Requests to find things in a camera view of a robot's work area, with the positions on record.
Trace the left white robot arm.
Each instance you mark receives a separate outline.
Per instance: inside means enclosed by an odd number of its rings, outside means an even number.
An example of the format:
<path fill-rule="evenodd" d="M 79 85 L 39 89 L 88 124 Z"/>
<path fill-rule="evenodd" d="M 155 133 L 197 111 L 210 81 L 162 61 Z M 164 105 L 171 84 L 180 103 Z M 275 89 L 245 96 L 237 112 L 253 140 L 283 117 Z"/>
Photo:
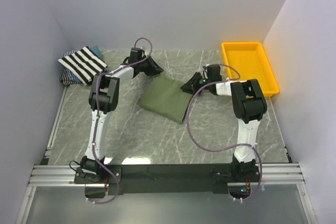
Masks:
<path fill-rule="evenodd" d="M 163 72 L 150 56 L 127 57 L 114 71 L 97 75 L 91 87 L 89 105 L 92 123 L 89 143 L 81 159 L 78 173 L 87 176 L 93 183 L 101 182 L 107 175 L 103 168 L 105 140 L 112 112 L 117 108 L 120 85 L 143 72 L 146 76 L 157 76 Z"/>

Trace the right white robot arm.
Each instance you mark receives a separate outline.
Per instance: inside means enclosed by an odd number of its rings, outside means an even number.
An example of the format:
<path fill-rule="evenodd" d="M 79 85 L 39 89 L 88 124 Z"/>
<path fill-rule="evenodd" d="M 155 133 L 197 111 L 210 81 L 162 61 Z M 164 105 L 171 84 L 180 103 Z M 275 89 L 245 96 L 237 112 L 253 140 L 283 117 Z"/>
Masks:
<path fill-rule="evenodd" d="M 234 115 L 238 119 L 238 135 L 237 143 L 232 146 L 234 153 L 230 176 L 241 182 L 249 176 L 259 175 L 261 170 L 256 166 L 256 159 L 260 156 L 256 151 L 256 138 L 261 119 L 267 112 L 267 103 L 258 80 L 237 81 L 219 78 L 213 81 L 209 77 L 203 78 L 201 73 L 197 72 L 180 89 L 192 95 L 190 103 L 193 103 L 204 89 L 208 89 L 214 95 L 232 98 Z"/>

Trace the green motorcycle tank top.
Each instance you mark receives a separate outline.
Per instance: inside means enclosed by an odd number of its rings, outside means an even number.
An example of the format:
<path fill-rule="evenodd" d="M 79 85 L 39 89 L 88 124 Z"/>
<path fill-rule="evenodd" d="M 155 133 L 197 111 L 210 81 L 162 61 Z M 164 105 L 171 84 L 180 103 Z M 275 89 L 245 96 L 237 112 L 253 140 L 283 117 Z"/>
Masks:
<path fill-rule="evenodd" d="M 139 106 L 177 123 L 182 123 L 192 95 L 183 92 L 182 81 L 165 74 L 154 78 L 139 99 Z"/>

